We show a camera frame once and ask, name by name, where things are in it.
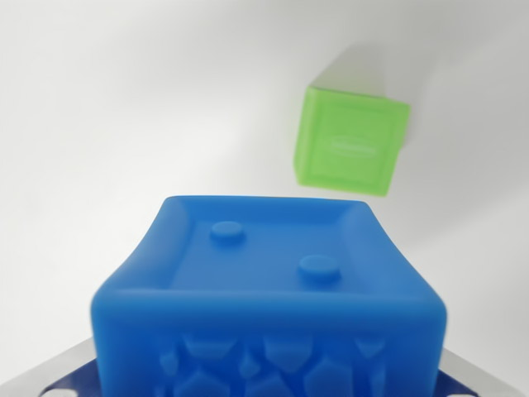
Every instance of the plastic toy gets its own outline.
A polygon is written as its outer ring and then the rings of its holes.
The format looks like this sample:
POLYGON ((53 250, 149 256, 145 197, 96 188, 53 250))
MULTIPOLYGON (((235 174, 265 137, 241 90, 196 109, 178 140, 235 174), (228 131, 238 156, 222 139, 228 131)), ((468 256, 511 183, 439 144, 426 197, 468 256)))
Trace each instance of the plastic toy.
POLYGON ((298 182, 386 195, 434 64, 430 50, 413 43, 357 43, 340 53, 306 91, 298 182))
POLYGON ((173 197, 93 300, 105 397, 433 395, 443 303, 365 203, 173 197))
POLYGON ((385 195, 409 106, 382 97, 309 87, 294 168, 300 184, 385 195))

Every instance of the blue block side face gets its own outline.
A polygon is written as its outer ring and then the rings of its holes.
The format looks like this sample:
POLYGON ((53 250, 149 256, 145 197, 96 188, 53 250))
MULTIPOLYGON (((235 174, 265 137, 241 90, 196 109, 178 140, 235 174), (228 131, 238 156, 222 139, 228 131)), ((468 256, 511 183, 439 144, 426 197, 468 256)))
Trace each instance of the blue block side face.
POLYGON ((96 294, 106 397, 424 397, 446 311, 360 202, 168 198, 96 294))

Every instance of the green block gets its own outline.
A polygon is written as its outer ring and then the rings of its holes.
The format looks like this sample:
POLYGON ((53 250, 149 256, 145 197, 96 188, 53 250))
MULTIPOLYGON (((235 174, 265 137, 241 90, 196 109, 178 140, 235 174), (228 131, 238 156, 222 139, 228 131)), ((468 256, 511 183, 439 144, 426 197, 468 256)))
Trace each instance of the green block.
POLYGON ((384 196, 409 111, 387 98, 309 87, 294 159, 298 182, 384 196))

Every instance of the blue block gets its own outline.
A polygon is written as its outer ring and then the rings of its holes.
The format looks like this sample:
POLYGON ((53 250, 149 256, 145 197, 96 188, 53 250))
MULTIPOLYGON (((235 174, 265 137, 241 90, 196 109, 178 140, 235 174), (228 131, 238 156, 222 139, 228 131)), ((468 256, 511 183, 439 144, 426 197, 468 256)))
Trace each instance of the blue block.
POLYGON ((428 397, 446 310, 365 203, 173 197, 92 318, 105 397, 428 397))

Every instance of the blurred object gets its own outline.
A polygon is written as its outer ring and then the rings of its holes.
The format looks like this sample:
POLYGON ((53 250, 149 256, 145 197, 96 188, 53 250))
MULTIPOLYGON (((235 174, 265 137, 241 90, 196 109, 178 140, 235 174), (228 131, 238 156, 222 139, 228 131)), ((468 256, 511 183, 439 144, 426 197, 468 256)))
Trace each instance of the blurred object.
MULTIPOLYGON (((102 397, 95 358, 93 340, 88 339, 0 385, 0 396, 102 397)), ((509 385, 445 349, 433 397, 456 396, 523 397, 509 385)))
POLYGON ((406 103, 417 115, 434 62, 411 41, 343 51, 305 94, 294 161, 298 182, 386 195, 407 130, 406 103))

